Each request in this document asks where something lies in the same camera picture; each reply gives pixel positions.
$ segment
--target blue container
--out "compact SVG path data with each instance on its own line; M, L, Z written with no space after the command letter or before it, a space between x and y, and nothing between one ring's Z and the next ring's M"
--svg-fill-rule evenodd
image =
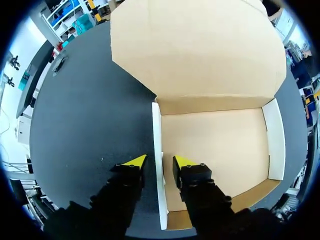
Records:
M88 31L89 29L94 27L94 25L92 24L92 22L89 19L88 14L84 14L81 17L79 17L76 20L76 23L74 22L72 24L72 26L74 27L74 29L76 30L76 33L78 35L81 35L81 34L85 33L86 31Z
M79 5L79 1L78 0L73 0L73 4L71 2L71 0L69 0L70 4L68 6L66 6L63 11L62 11L62 15L65 16L66 14L68 14L72 9L74 9L74 7Z
M73 39L75 39L75 36L71 35L66 41L64 41L64 43L62 43L62 47L67 46Z
M54 26L62 18L63 18L63 15L58 16L55 20L52 21L51 26Z

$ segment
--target screw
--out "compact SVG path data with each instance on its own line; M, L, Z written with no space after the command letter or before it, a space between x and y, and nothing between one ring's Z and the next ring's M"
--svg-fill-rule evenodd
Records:
M226 203L231 203L232 198L230 196L224 196L224 201Z
M207 183L208 183L208 184L214 184L214 183L215 183L215 180L209 179L209 180L207 181Z

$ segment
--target blue bin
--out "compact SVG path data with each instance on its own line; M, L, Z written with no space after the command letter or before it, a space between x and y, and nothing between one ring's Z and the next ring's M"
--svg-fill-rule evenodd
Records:
M79 17L76 20L76 23L74 22L72 24L72 26L74 27L74 29L76 29L76 33L78 35L81 35L81 34L85 33L86 31L88 31L89 29L94 27L94 25L92 24L92 22L89 19L88 14L84 14L81 17Z

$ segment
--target cardboard box flap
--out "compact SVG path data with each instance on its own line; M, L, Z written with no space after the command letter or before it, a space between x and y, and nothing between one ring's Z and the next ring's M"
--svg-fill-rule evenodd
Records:
M157 97L162 115L261 108L272 99L243 96Z
M111 14L112 59L158 97L272 98L286 58L262 9L259 0L126 0Z

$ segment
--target cardboard box wall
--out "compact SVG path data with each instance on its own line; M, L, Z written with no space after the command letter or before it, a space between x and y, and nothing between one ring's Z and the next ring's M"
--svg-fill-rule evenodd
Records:
M273 98L286 58L259 0L126 0L111 14L111 50L115 63L157 95L161 229L191 227L173 155L206 163L235 211L283 179L285 138Z

